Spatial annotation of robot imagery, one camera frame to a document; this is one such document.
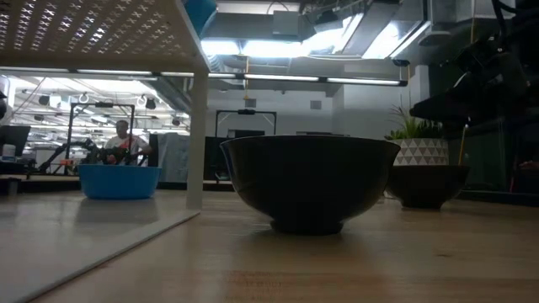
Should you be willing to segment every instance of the shelf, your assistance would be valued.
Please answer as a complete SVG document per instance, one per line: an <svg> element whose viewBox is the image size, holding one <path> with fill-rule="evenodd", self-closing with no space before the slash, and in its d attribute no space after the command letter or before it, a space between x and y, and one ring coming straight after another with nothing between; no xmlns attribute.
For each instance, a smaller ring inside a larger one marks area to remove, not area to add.
<svg viewBox="0 0 539 303"><path fill-rule="evenodd" d="M208 72L181 1L1 1L0 66Z"/></svg>

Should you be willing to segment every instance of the dark bowl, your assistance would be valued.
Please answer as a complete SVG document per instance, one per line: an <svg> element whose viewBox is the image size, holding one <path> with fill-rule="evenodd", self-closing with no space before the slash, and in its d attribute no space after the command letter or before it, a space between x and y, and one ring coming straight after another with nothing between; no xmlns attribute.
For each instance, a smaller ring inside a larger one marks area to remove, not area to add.
<svg viewBox="0 0 539 303"><path fill-rule="evenodd" d="M469 171L452 165L395 166L387 191L404 207L439 210L461 192Z"/></svg>
<svg viewBox="0 0 539 303"><path fill-rule="evenodd" d="M400 147L341 136L258 136L226 141L240 197L277 231L327 235L380 198Z"/></svg>

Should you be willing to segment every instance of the blue bowl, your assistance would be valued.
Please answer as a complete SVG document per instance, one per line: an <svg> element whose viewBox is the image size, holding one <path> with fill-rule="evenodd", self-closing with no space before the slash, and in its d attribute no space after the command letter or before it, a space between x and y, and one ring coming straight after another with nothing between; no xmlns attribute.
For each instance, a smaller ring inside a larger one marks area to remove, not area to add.
<svg viewBox="0 0 539 303"><path fill-rule="evenodd" d="M155 193L161 168L79 165L78 173L90 199L147 199Z"/></svg>

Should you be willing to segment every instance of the plant pot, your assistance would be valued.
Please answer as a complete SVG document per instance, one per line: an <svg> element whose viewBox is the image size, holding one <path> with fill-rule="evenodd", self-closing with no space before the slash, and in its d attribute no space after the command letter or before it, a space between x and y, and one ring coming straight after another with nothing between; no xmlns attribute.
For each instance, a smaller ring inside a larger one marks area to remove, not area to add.
<svg viewBox="0 0 539 303"><path fill-rule="evenodd" d="M402 139L391 140L401 150L393 166L401 165L448 165L449 151L443 139Z"/></svg>

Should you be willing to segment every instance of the man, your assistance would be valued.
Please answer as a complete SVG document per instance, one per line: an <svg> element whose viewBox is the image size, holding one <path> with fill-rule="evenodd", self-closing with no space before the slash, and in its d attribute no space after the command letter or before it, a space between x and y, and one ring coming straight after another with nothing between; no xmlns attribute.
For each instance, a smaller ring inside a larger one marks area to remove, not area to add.
<svg viewBox="0 0 539 303"><path fill-rule="evenodd" d="M110 138L107 144L104 145L104 148L129 148L129 123L125 120L120 120L116 122L116 134L117 136ZM152 148L139 136L133 136L131 139L131 155L136 158L139 155L147 155L152 153ZM109 156L109 163L115 163L116 159L114 156Z"/></svg>

